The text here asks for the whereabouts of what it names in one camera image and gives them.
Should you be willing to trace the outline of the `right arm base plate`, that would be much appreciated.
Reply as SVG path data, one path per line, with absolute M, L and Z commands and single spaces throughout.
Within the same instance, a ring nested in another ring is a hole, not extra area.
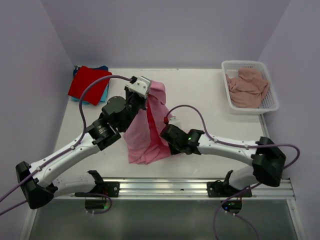
M 221 180 L 208 181 L 206 183 L 206 190 L 209 198 L 228 198 L 240 192 L 240 190 Z

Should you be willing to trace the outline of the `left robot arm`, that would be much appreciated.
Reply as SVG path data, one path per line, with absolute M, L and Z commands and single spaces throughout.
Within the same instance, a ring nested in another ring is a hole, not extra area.
M 150 82 L 142 80 L 126 85 L 125 97 L 110 98 L 99 118 L 84 126 L 84 132 L 73 142 L 43 160 L 31 164 L 23 161 L 15 167 L 20 188 L 31 209 L 41 208 L 61 195 L 100 197 L 106 193 L 104 180 L 96 170 L 70 180 L 63 180 L 60 175 L 119 140 L 139 111 L 147 108 L 150 86 Z

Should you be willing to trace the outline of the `pink t shirt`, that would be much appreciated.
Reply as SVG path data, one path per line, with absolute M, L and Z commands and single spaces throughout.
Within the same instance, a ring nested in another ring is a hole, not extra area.
M 147 109 L 140 110 L 123 135 L 130 164 L 151 164 L 170 157 L 168 143 L 160 137 L 169 112 L 166 106 L 166 88 L 153 81 L 148 93 Z

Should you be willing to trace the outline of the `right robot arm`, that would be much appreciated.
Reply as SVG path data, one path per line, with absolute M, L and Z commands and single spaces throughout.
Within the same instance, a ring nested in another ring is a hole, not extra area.
M 239 170 L 227 172 L 223 181 L 215 181 L 209 187 L 220 196 L 235 196 L 237 193 L 258 183 L 279 187 L 285 154 L 267 137 L 258 141 L 228 140 L 207 135 L 203 130 L 191 129 L 184 132 L 178 126 L 167 124 L 160 133 L 173 155 L 214 155 L 244 163 Z

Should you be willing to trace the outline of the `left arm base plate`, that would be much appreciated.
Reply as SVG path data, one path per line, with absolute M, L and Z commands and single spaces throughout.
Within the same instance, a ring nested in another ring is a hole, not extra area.
M 102 194 L 110 198 L 117 198 L 120 192 L 120 183 L 118 181 L 105 181 L 102 187 Z

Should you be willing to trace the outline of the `white plastic basket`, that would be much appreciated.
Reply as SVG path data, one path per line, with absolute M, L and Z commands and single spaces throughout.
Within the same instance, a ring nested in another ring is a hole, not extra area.
M 230 78 L 238 77 L 239 69 L 250 68 L 258 70 L 261 76 L 270 82 L 269 90 L 262 100 L 259 108 L 241 108 L 234 105 L 231 101 L 230 92 L 228 89 L 227 76 Z M 272 83 L 272 79 L 266 65 L 260 61 L 250 60 L 225 60 L 221 63 L 223 72 L 223 82 L 230 112 L 238 115 L 263 115 L 268 112 L 275 112 L 279 109 L 278 98 Z

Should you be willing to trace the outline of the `beige t shirt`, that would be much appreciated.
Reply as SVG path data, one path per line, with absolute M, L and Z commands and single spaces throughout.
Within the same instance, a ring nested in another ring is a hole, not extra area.
M 225 77 L 230 100 L 238 108 L 259 108 L 271 85 L 255 68 L 243 67 L 238 70 L 238 77 Z

